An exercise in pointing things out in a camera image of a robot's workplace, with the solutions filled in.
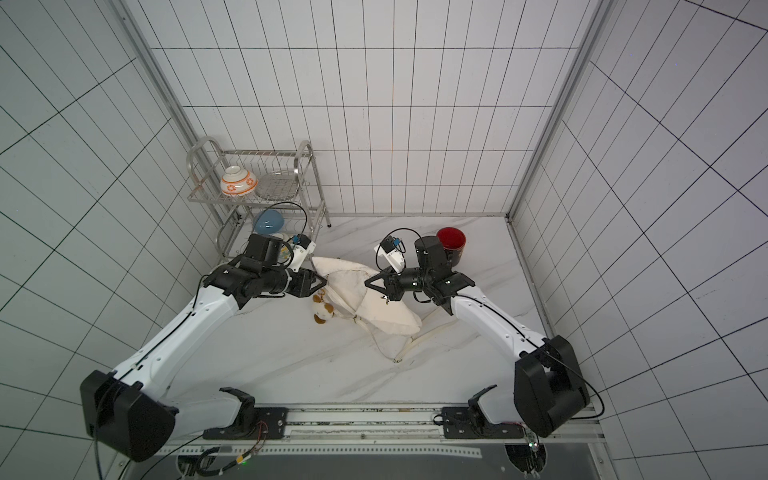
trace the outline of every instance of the black cable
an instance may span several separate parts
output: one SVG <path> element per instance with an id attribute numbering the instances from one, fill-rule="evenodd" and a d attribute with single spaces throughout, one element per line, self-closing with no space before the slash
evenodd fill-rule
<path id="1" fill-rule="evenodd" d="M 387 238 L 387 237 L 389 237 L 390 235 L 392 235 L 393 233 L 395 233 L 395 232 L 399 232 L 400 230 L 408 230 L 408 231 L 411 231 L 411 232 L 415 233 L 415 234 L 416 234 L 416 235 L 419 237 L 419 239 L 420 239 L 420 240 L 422 240 L 422 235 L 421 235 L 419 232 L 417 232 L 416 230 L 413 230 L 412 228 L 407 228 L 407 227 L 395 228 L 394 230 L 392 230 L 391 232 L 389 232 L 388 234 L 386 234 L 386 235 L 384 236 L 384 238 Z M 403 250 L 402 250 L 402 253 L 404 253 L 404 252 L 405 252 L 405 248 L 406 248 L 406 247 L 405 247 L 405 245 L 403 245 Z M 379 269 L 379 272 L 383 272 L 384 270 L 382 270 L 382 267 L 380 267 L 380 266 L 379 266 L 379 248 L 376 248 L 376 256 L 374 257 L 374 259 L 375 259 L 375 261 L 376 261 L 376 268 L 378 268 L 378 269 Z"/>
<path id="2" fill-rule="evenodd" d="M 218 475 L 223 475 L 224 472 L 226 472 L 230 468 L 237 467 L 238 465 L 237 460 L 232 460 L 231 462 L 227 463 L 225 466 L 221 468 L 217 468 L 215 470 L 206 470 L 205 468 L 203 468 L 203 460 L 214 453 L 218 453 L 220 449 L 221 447 L 213 447 L 201 453 L 200 456 L 197 457 L 197 460 L 195 460 L 195 463 L 194 463 L 195 473 L 197 473 L 201 477 L 217 477 Z"/>
<path id="3" fill-rule="evenodd" d="M 419 300 L 418 298 L 416 298 L 416 291 L 415 290 L 413 290 L 413 299 L 415 301 L 419 302 L 419 303 L 432 303 L 432 301 L 429 300 L 429 299 L 427 299 L 427 300 Z"/>
<path id="4" fill-rule="evenodd" d="M 290 258 L 288 259 L 287 262 L 282 262 L 282 263 L 278 262 L 278 265 L 282 266 L 283 270 L 285 270 L 286 268 L 288 268 L 288 266 L 291 263 L 293 263 L 293 247 L 290 246 L 290 243 L 288 243 L 288 242 L 286 242 L 284 240 L 280 240 L 279 238 L 276 238 L 275 240 L 279 241 L 282 245 L 284 245 L 285 248 L 288 249 L 288 253 L 290 253 Z"/>
<path id="5" fill-rule="evenodd" d="M 96 457 L 96 472 L 98 472 L 99 480 L 104 480 L 104 475 L 101 473 L 101 462 L 98 459 L 98 440 L 96 439 L 96 426 L 94 425 L 94 457 Z"/>
<path id="6" fill-rule="evenodd" d="M 146 360 L 146 359 L 147 359 L 147 357 L 150 355 L 150 353 L 152 353 L 152 352 L 153 352 L 153 351 L 154 351 L 154 350 L 155 350 L 155 349 L 156 349 L 158 346 L 160 346 L 160 344 L 161 344 L 162 342 L 164 342 L 164 341 L 165 341 L 165 340 L 166 340 L 166 339 L 167 339 L 169 336 L 173 335 L 173 334 L 176 332 L 176 330 L 178 330 L 178 329 L 179 329 L 179 328 L 180 328 L 182 325 L 184 325 L 184 322 L 186 322 L 186 321 L 187 321 L 187 319 L 188 319 L 190 316 L 192 316 L 192 314 L 194 313 L 194 308 L 195 308 L 195 306 L 197 306 L 197 298 L 198 298 L 198 296 L 200 295 L 200 285 L 202 285 L 202 284 L 203 284 L 203 280 L 204 280 L 204 279 L 205 279 L 205 277 L 206 277 L 206 276 L 208 276 L 208 275 L 210 275 L 210 274 L 209 274 L 209 273 L 206 273 L 205 275 L 201 276 L 201 277 L 200 277 L 200 280 L 197 282 L 197 293 L 195 293 L 195 295 L 194 295 L 194 300 L 192 301 L 192 310 L 190 310 L 190 312 L 187 314 L 187 316 L 185 316 L 185 317 L 184 317 L 184 319 L 183 319 L 183 320 L 181 320 L 181 321 L 179 322 L 179 324 L 178 324 L 178 325 L 176 325 L 176 326 L 174 327 L 174 329 L 173 329 L 173 330 L 171 330 L 171 332 L 170 332 L 170 333 L 168 333 L 166 336 L 164 336 L 164 337 L 163 337 L 163 339 L 162 339 L 161 341 L 159 341 L 159 342 L 155 343 L 155 344 L 154 344 L 154 346 L 153 346 L 152 348 L 150 348 L 150 349 L 149 349 L 149 350 L 148 350 L 148 351 L 147 351 L 147 352 L 144 354 L 144 356 L 142 356 L 142 357 L 139 359 L 139 361 L 138 361 L 138 362 L 134 363 L 134 365 L 135 365 L 135 366 L 138 366 L 140 363 L 142 363 L 144 360 Z M 122 379 L 124 379 L 124 378 L 125 378 L 125 376 L 126 376 L 128 373 L 131 373 L 131 372 L 133 372 L 133 371 L 134 371 L 134 368 L 133 368 L 133 367 L 131 367 L 131 369 L 129 369 L 129 370 L 126 372 L 126 373 L 124 373 L 124 374 L 123 374 L 123 376 L 121 376 L 121 377 L 120 377 L 118 380 L 122 380 Z"/>
<path id="7" fill-rule="evenodd" d="M 122 470 L 120 470 L 120 475 L 118 475 L 116 480 L 122 480 L 123 475 L 125 475 L 125 471 L 127 470 L 130 464 L 131 464 L 131 460 L 128 460 L 127 462 L 125 462 L 125 466 L 123 467 Z"/>
<path id="8" fill-rule="evenodd" d="M 184 443 L 183 445 L 179 445 L 179 446 L 178 446 L 178 447 L 176 447 L 175 449 L 173 449 L 173 450 L 171 450 L 170 452 L 168 452 L 167 454 L 165 454 L 165 455 L 163 456 L 163 458 L 161 458 L 160 460 L 157 460 L 157 461 L 154 463 L 154 465 L 152 465 L 152 466 L 151 466 L 151 467 L 150 467 L 150 468 L 149 468 L 149 469 L 148 469 L 146 472 L 144 472 L 144 474 L 141 476 L 141 478 L 139 478 L 139 480 L 143 480 L 143 479 L 144 479 L 144 477 L 146 477 L 146 476 L 147 476 L 147 473 L 149 473 L 149 472 L 150 472 L 150 471 L 151 471 L 153 468 L 155 468 L 155 467 L 157 466 L 157 464 L 158 464 L 158 463 L 160 463 L 160 462 L 162 462 L 163 460 L 165 460 L 166 458 L 168 458 L 168 456 L 169 456 L 171 453 L 174 453 L 174 452 L 176 452 L 178 449 L 180 449 L 180 448 L 182 448 L 182 447 L 186 447 L 187 445 L 189 445 L 190 443 L 194 442 L 195 440 L 197 440 L 197 439 L 198 439 L 198 438 L 200 438 L 201 436 L 203 436 L 203 435 L 202 435 L 202 434 L 200 434 L 200 435 L 198 435 L 197 437 L 195 437 L 195 438 L 191 439 L 189 442 L 187 442 L 187 443 Z"/>
<path id="9" fill-rule="evenodd" d="M 480 300 L 477 300 L 476 298 L 474 298 L 474 297 L 472 297 L 472 296 L 467 296 L 467 295 L 460 295 L 460 294 L 458 294 L 458 293 L 456 293 L 454 296 L 461 296 L 461 297 L 464 297 L 464 298 L 468 298 L 468 299 L 470 299 L 470 300 L 474 300 L 474 301 L 475 301 L 475 302 L 477 302 L 477 303 L 478 303 L 480 306 L 484 306 L 485 308 L 487 308 L 487 309 L 491 310 L 493 313 L 495 313 L 496 315 L 498 315 L 499 317 L 501 317 L 501 318 L 502 318 L 502 319 L 503 319 L 503 320 L 504 320 L 506 323 L 509 323 L 509 325 L 511 325 L 511 326 L 512 326 L 512 328 L 513 328 L 513 329 L 515 329 L 515 330 L 517 331 L 517 333 L 519 333 L 519 334 L 520 334 L 520 336 L 522 336 L 522 337 L 525 339 L 525 341 L 526 341 L 526 342 L 530 343 L 531 345 L 533 345 L 533 346 L 534 346 L 534 347 L 536 347 L 537 349 L 539 349 L 539 348 L 541 348 L 541 347 L 542 347 L 542 346 L 539 346 L 539 345 L 536 345 L 535 343 L 533 343 L 533 342 L 532 342 L 532 341 L 531 341 L 531 340 L 530 340 L 530 339 L 529 339 L 527 336 L 525 336 L 525 334 L 524 334 L 523 332 L 521 332 L 521 331 L 520 331 L 520 329 L 519 329 L 519 328 L 518 328 L 518 327 L 517 327 L 517 326 L 516 326 L 514 323 L 510 322 L 510 321 L 507 319 L 507 317 L 505 317 L 505 316 L 503 316 L 502 314 L 500 314 L 500 313 L 499 313 L 498 311 L 496 311 L 496 309 L 494 309 L 492 306 L 489 306 L 489 305 L 487 305 L 487 304 L 485 304 L 485 303 L 481 302 Z M 572 369 L 570 366 L 567 366 L 567 365 L 565 365 L 563 362 L 561 362 L 561 361 L 560 361 L 560 359 L 557 359 L 557 358 L 555 358 L 553 355 L 550 355 L 550 353 L 549 353 L 549 352 L 547 352 L 546 350 L 542 350 L 542 352 L 543 352 L 543 353 L 544 353 L 546 356 L 548 356 L 550 359 L 553 359 L 555 362 L 559 363 L 560 365 L 562 365 L 562 366 L 563 366 L 563 367 L 565 367 L 566 369 L 569 369 L 569 370 L 571 370 L 571 373 L 573 373 L 573 374 L 574 374 L 574 375 L 576 375 L 578 378 L 580 378 L 581 380 L 583 380 L 583 381 L 584 381 L 584 383 L 586 383 L 586 384 L 587 384 L 587 386 L 588 386 L 589 388 L 591 388 L 591 389 L 592 389 L 592 391 L 594 392 L 594 394 L 597 396 L 598 400 L 600 400 L 600 405 L 601 405 L 601 408 L 600 408 L 600 413 L 598 413 L 597 415 L 590 415 L 590 416 L 588 416 L 588 417 L 573 417 L 573 418 L 571 418 L 571 420 L 590 420 L 590 419 L 596 419 L 596 418 L 599 418 L 599 417 L 601 417 L 601 416 L 602 416 L 602 415 L 605 413 L 605 402 L 603 402 L 603 398 L 600 396 L 600 393 L 598 393 L 598 390 L 597 390 L 596 388 L 594 388 L 594 387 L 592 386 L 592 384 L 591 384 L 591 383 L 589 383 L 589 382 L 587 381 L 587 379 L 586 379 L 586 378 L 584 378 L 583 376 L 581 376 L 581 374 L 580 374 L 580 373 L 578 373 L 578 372 L 576 372 L 575 370 L 573 370 L 573 369 Z"/>
<path id="10" fill-rule="evenodd" d="M 120 382 L 117 381 L 112 385 L 110 385 L 109 387 L 107 387 L 107 391 L 104 392 L 104 395 L 101 396 L 101 398 L 98 401 L 98 404 L 96 405 L 96 423 L 94 424 L 93 436 L 94 436 L 94 458 L 96 460 L 96 472 L 98 472 L 99 480 L 104 480 L 104 474 L 101 473 L 101 460 L 99 459 L 99 456 L 98 456 L 98 419 L 99 419 L 99 416 L 101 415 L 101 412 L 104 410 L 104 403 L 106 402 L 107 397 L 110 395 L 112 389 L 114 389 L 115 387 L 118 387 L 119 385 L 120 385 Z"/>
<path id="11" fill-rule="evenodd" d="M 266 212 L 267 210 L 269 210 L 272 207 L 275 207 L 277 205 L 283 205 L 283 204 L 296 205 L 298 208 L 301 209 L 302 212 L 304 212 L 304 226 L 301 228 L 301 233 L 304 234 L 304 230 L 306 230 L 306 223 L 307 223 L 307 221 L 309 220 L 310 217 L 309 217 L 309 215 L 306 214 L 306 210 L 304 210 L 304 207 L 302 207 L 301 205 L 297 204 L 296 202 L 277 202 L 276 204 L 269 205 L 267 208 L 262 210 L 261 213 L 253 220 L 253 225 L 256 225 L 256 222 L 259 221 L 259 219 L 261 218 L 262 215 L 264 215 L 264 212 Z"/>

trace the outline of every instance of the red mug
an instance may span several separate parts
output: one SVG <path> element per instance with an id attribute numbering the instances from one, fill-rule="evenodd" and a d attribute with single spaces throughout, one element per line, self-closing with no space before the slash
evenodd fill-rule
<path id="1" fill-rule="evenodd" d="M 445 227 L 438 230 L 437 238 L 445 249 L 445 256 L 448 257 L 451 267 L 458 265 L 464 252 L 464 245 L 467 244 L 467 237 L 464 232 L 458 228 Z"/>

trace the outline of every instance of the dish rack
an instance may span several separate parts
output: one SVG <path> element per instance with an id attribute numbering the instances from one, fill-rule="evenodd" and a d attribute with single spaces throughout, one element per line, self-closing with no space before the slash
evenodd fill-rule
<path id="1" fill-rule="evenodd" d="M 200 151 L 209 143 L 216 160 L 211 167 L 206 168 L 199 162 L 204 155 L 198 153 L 202 153 Z M 231 197 L 218 187 L 224 170 L 233 165 L 250 170 L 260 180 L 253 192 L 242 197 Z M 313 241 L 317 239 L 323 218 L 328 227 L 331 226 L 315 154 L 309 141 L 301 142 L 297 151 L 224 150 L 215 138 L 206 136 L 187 152 L 187 170 L 194 182 L 194 189 L 187 199 L 198 204 L 220 205 L 226 209 L 215 242 L 218 253 L 224 259 L 232 258 L 227 253 L 243 225 L 248 220 L 255 221 L 262 210 L 277 202 L 291 201 L 306 210 L 306 228 L 309 232 L 304 233 Z M 307 175 L 309 170 L 313 171 L 312 177 Z M 310 196 L 311 187 L 317 188 L 316 196 Z M 280 210 L 286 221 L 281 232 L 294 234 L 302 231 L 304 213 L 301 209 L 290 204 L 273 209 Z M 230 231 L 226 236 L 223 235 L 225 230 Z"/>

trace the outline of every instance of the bowl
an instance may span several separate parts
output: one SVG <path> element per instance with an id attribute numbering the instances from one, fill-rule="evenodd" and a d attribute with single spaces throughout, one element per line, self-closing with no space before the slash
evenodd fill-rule
<path id="1" fill-rule="evenodd" d="M 248 170 L 240 165 L 227 167 L 219 183 L 221 192 L 230 197 L 248 195 L 256 188 L 258 180 Z"/>
<path id="2" fill-rule="evenodd" d="M 279 232 L 284 224 L 285 219 L 283 215 L 279 211 L 270 208 L 257 215 L 256 222 L 253 224 L 253 232 L 261 233 L 262 235 L 272 235 Z"/>

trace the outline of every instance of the marble table surface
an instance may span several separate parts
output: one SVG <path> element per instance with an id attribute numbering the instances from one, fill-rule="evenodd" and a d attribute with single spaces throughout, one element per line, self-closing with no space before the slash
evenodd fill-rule
<path id="1" fill-rule="evenodd" d="M 519 321 L 544 332 L 503 217 L 337 217 L 318 236 L 315 254 L 375 266 L 374 246 L 390 231 L 410 227 L 421 235 L 457 227 L 467 245 L 455 270 L 472 278 L 488 297 Z M 235 247 L 250 232 L 246 225 Z M 415 235 L 396 234 L 406 259 L 416 265 Z M 425 319 L 420 334 L 453 318 L 434 304 L 404 301 Z M 232 386 L 257 403 L 466 402 L 486 386 L 511 385 L 512 366 L 469 325 L 457 322 L 393 363 L 371 335 L 346 319 L 315 323 L 311 299 L 255 299 L 223 324 L 187 361 L 170 390 L 171 398 L 194 398 Z M 375 327 L 382 351 L 393 357 L 402 336 Z"/>

